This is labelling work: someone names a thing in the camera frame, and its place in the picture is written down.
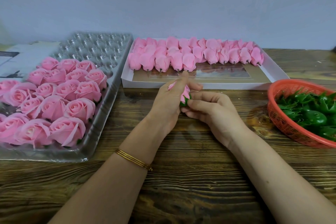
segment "red plastic basket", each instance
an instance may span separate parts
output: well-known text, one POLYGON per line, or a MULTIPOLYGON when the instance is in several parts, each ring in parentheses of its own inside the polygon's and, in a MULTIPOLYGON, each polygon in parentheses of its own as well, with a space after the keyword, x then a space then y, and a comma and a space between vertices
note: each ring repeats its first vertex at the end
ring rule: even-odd
POLYGON ((327 94, 334 93, 333 91, 324 88, 320 85, 309 83, 303 80, 297 79, 283 79, 271 84, 268 89, 268 115, 271 121, 281 130, 285 135, 294 139, 295 141, 307 146, 316 148, 336 148, 336 142, 327 140, 323 137, 317 136, 314 133, 309 132, 300 125, 297 125, 294 121, 288 118, 287 115, 281 111, 275 102, 281 94, 287 97, 296 91, 321 94, 327 92, 327 94))

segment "human hand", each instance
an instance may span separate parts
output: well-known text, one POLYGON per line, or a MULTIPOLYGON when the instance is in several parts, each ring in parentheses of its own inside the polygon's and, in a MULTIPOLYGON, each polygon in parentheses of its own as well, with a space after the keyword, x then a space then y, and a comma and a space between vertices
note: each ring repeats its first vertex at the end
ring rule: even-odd
POLYGON ((181 95, 186 85, 191 90, 199 91, 203 89, 201 84, 188 80, 188 72, 183 71, 182 76, 176 81, 170 81, 163 85, 154 100, 153 107, 148 116, 157 124, 162 126, 163 138, 174 128, 180 114, 181 95), (173 88, 168 91, 169 85, 175 82, 173 88))
POLYGON ((187 104, 188 107, 182 107, 181 111, 190 118, 208 124, 217 140, 226 147, 237 132, 248 129, 230 98, 225 94, 208 91, 191 92, 191 99, 187 104))

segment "wood grain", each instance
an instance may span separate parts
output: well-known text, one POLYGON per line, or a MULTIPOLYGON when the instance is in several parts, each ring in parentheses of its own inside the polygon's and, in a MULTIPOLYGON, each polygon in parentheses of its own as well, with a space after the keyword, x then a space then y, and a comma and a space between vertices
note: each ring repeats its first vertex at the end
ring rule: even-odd
MULTIPOLYGON (((266 49, 292 78, 336 90, 336 55, 320 50, 266 49)), ((336 204, 336 149, 314 149, 271 124, 266 91, 224 91, 248 127, 336 204)), ((94 156, 85 163, 0 161, 0 223, 46 223, 98 170, 149 112, 155 89, 123 89, 94 156)), ((180 115, 153 162, 130 223, 275 223, 232 154, 199 121, 180 115)))

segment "forearm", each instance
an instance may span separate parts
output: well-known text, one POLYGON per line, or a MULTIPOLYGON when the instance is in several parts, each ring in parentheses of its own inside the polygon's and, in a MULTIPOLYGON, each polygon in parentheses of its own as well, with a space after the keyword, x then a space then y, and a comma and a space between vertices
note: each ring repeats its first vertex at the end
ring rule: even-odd
MULTIPOLYGON (((120 145, 131 156, 151 164, 164 137, 147 116, 120 145)), ((112 154, 50 221, 50 224, 128 223, 147 170, 112 154)))
POLYGON ((336 223, 336 207, 249 129, 229 149, 278 223, 336 223))

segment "gold bangle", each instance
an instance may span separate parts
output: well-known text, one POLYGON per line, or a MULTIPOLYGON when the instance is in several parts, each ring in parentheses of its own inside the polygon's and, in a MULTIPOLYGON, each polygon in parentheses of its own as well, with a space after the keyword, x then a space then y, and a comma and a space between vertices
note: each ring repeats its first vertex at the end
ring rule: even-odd
POLYGON ((146 168, 148 171, 153 171, 153 169, 152 169, 151 166, 149 166, 146 163, 144 163, 144 162, 142 162, 142 161, 140 161, 140 160, 132 157, 131 155, 127 154, 126 152, 124 152, 124 151, 122 151, 120 149, 116 150, 115 153, 118 154, 118 155, 120 155, 121 157, 123 157, 123 158, 125 158, 125 159, 127 159, 127 160, 129 160, 129 161, 131 161, 131 162, 133 162, 133 163, 135 163, 135 164, 143 167, 143 168, 146 168))

